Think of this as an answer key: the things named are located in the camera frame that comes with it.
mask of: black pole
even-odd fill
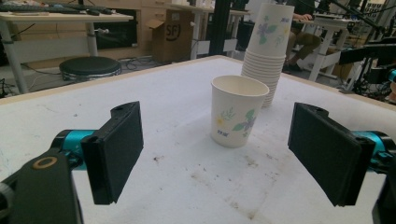
[[[230,16],[230,4],[231,0],[216,1],[209,55],[223,54],[228,18]]]
[[[366,6],[367,6],[367,0],[363,0],[363,3],[361,4],[361,13],[364,13]]]

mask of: desk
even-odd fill
[[[68,57],[90,53],[97,56],[96,37],[93,28],[94,22],[128,21],[132,17],[124,15],[67,15],[50,13],[48,16],[15,16],[0,12],[0,33],[3,45],[17,82],[20,93],[28,92],[26,81],[21,70],[21,63]],[[58,22],[85,22],[87,36],[65,39],[13,41],[9,25],[20,23],[58,23]]]
[[[193,7],[193,6],[184,6],[179,4],[166,3],[167,6],[178,8],[181,10],[188,10],[194,14],[194,29],[192,32],[192,43],[191,43],[191,59],[196,59],[199,54],[207,54],[209,52],[210,41],[200,40],[199,34],[201,31],[201,20],[203,16],[207,16],[209,13],[213,13],[215,9],[208,7]],[[233,22],[233,31],[231,33],[231,38],[229,40],[225,40],[224,42],[224,51],[233,51],[236,48],[237,39],[236,36],[238,34],[238,25],[239,20],[242,16],[250,15],[247,11],[237,11],[230,10],[230,21]]]
[[[384,176],[368,173],[356,206],[332,207],[288,149],[294,102],[323,107],[351,130],[396,139],[396,106],[285,74],[244,147],[210,137],[214,77],[242,62],[213,56],[0,100],[0,179],[46,151],[65,129],[98,129],[114,106],[140,101],[144,149],[117,204],[98,206],[86,172],[74,171],[87,224],[373,223]]]
[[[344,43],[349,34],[347,26],[351,21],[315,18],[314,21],[297,20],[297,22],[320,26],[323,28],[323,30],[327,31],[326,36],[324,37],[319,47],[318,57],[315,59],[314,67],[312,68],[311,74],[309,75],[309,80],[311,81],[317,80],[320,69],[325,67],[327,67],[327,69],[324,75],[328,77],[332,77],[332,70],[334,69],[335,64],[338,63],[340,59],[340,54],[341,54],[340,50],[343,49]],[[342,31],[342,33],[335,45],[335,49],[337,51],[332,54],[327,54],[327,50],[329,49],[329,46],[332,42],[332,36],[334,35],[335,32],[338,31]]]

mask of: floor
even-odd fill
[[[244,55],[245,52],[237,52],[235,53],[234,57],[235,59],[243,61]],[[315,56],[316,55],[314,53],[305,58],[303,61],[299,62],[299,65],[304,69],[304,71],[300,73],[294,72],[292,75],[308,79],[310,73],[309,69],[313,66]],[[151,57],[149,56],[123,60],[120,62],[122,65],[123,74],[162,65],[160,63],[152,61]],[[74,81],[64,81],[58,68],[35,70],[24,66],[22,69],[26,78],[29,91],[43,91],[46,89],[61,87],[64,85],[71,85],[75,83]],[[17,95],[18,89],[16,87],[10,66],[0,66],[0,74],[0,87],[2,87],[1,85],[3,84],[2,82],[4,79],[5,85],[3,89],[7,93],[6,97]],[[341,79],[318,76],[317,82],[335,88],[343,88],[343,82],[341,81]]]

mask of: black stool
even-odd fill
[[[82,57],[59,64],[64,80],[89,81],[102,77],[113,77],[122,71],[121,64],[105,57]]]

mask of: equipment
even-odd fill
[[[345,49],[341,51],[339,64],[354,63],[364,60],[361,72],[355,83],[353,90],[360,93],[363,76],[370,84],[381,84],[386,81],[396,81],[396,37],[385,37],[379,41],[370,41],[366,45],[357,49]],[[372,62],[378,59],[377,67],[372,68]]]
[[[87,9],[89,9],[89,10],[96,10],[96,11],[103,11],[103,10],[106,10],[106,9],[107,9],[106,7],[87,6],[87,5],[84,5],[84,4],[72,4],[72,3],[48,2],[48,3],[46,3],[46,4],[48,4],[50,7],[53,7],[53,6],[62,6],[62,7],[73,8],[73,9],[79,10],[79,11],[87,10]]]
[[[387,174],[373,209],[375,224],[396,220],[396,145],[384,133],[351,132],[329,112],[295,103],[289,148],[334,206],[354,205],[368,168]]]
[[[81,14],[79,10],[70,7],[39,7],[39,6],[14,6],[0,5],[0,12],[49,12],[62,14]]]
[[[87,168],[95,204],[117,202],[143,148],[139,102],[99,130],[65,130],[49,150],[0,183],[0,223],[83,223],[71,171]]]
[[[249,0],[232,0],[231,10],[245,10],[245,6]]]
[[[356,8],[354,8],[354,7],[346,7],[346,6],[342,5],[341,3],[339,3],[337,0],[329,0],[329,1],[331,3],[337,5],[341,9],[345,10],[347,13],[350,13],[351,15],[356,16],[358,19],[366,22],[367,24],[369,24],[370,26],[375,28],[375,30],[376,30],[375,38],[377,38],[380,34],[383,34],[385,32],[385,28],[384,27],[378,26],[377,24],[375,24],[374,21],[366,18],[364,16],[364,14],[361,14],[361,12],[359,12]]]

